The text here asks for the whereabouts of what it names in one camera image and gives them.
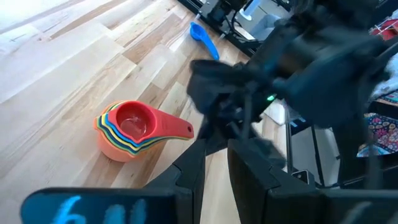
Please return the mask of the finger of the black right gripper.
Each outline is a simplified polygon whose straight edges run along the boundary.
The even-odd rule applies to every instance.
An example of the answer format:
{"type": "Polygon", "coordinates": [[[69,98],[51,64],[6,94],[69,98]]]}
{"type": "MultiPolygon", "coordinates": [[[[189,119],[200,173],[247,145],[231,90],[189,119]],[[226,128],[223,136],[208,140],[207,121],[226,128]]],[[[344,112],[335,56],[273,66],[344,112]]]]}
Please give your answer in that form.
{"type": "Polygon", "coordinates": [[[222,121],[204,119],[201,122],[197,139],[205,141],[207,156],[227,147],[228,140],[225,138],[225,131],[225,123],[222,121]]]}
{"type": "Polygon", "coordinates": [[[254,151],[269,161],[273,166],[283,169],[286,166],[286,158],[275,147],[271,140],[263,138],[251,138],[249,142],[253,145],[254,151]]]}

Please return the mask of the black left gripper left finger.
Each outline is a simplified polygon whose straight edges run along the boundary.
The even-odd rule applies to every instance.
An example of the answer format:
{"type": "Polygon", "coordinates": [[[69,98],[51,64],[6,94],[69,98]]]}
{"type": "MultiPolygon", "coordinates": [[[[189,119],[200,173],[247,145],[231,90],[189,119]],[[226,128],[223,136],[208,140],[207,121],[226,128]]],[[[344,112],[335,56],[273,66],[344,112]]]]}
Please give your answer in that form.
{"type": "Polygon", "coordinates": [[[141,189],[52,187],[30,194],[23,224],[199,224],[205,140],[196,140],[141,189]]]}

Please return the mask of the dark floral patterned cloth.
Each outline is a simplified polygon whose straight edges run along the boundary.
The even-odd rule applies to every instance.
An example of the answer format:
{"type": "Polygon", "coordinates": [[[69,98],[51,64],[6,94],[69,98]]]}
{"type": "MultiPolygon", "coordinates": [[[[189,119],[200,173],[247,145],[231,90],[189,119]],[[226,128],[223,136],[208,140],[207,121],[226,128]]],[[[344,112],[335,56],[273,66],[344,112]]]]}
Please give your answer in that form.
{"type": "Polygon", "coordinates": [[[375,142],[373,148],[378,156],[398,152],[398,120],[376,113],[364,116],[375,142]]]}

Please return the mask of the red measuring cup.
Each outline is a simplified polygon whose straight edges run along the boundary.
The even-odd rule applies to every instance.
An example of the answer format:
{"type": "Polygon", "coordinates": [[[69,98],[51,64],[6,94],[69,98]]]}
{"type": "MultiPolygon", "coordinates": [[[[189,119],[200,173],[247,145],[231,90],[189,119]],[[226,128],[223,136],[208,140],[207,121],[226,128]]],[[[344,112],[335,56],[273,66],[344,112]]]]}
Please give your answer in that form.
{"type": "Polygon", "coordinates": [[[138,147],[145,146],[156,138],[194,137],[193,126],[189,122],[140,101],[126,101],[125,104],[110,111],[108,118],[138,147]]]}

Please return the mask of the small blue measuring scoop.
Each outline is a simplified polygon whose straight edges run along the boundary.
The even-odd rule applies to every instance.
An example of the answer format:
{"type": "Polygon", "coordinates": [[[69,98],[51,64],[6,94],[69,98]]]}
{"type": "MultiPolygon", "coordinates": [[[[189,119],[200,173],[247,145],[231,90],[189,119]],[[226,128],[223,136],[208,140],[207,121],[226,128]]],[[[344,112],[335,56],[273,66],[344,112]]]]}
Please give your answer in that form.
{"type": "Polygon", "coordinates": [[[190,23],[190,35],[193,39],[200,41],[204,44],[204,46],[209,51],[210,55],[213,59],[219,60],[220,56],[218,50],[211,40],[210,36],[206,32],[206,30],[195,22],[190,23]]]}

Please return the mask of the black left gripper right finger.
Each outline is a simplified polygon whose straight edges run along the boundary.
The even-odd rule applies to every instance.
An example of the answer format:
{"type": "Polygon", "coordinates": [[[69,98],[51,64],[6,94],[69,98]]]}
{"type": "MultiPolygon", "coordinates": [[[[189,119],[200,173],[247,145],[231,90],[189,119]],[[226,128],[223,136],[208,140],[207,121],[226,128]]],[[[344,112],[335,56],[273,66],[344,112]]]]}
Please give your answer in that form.
{"type": "Polygon", "coordinates": [[[228,142],[242,224],[398,224],[397,190],[318,190],[274,166],[255,140],[228,142]]]}

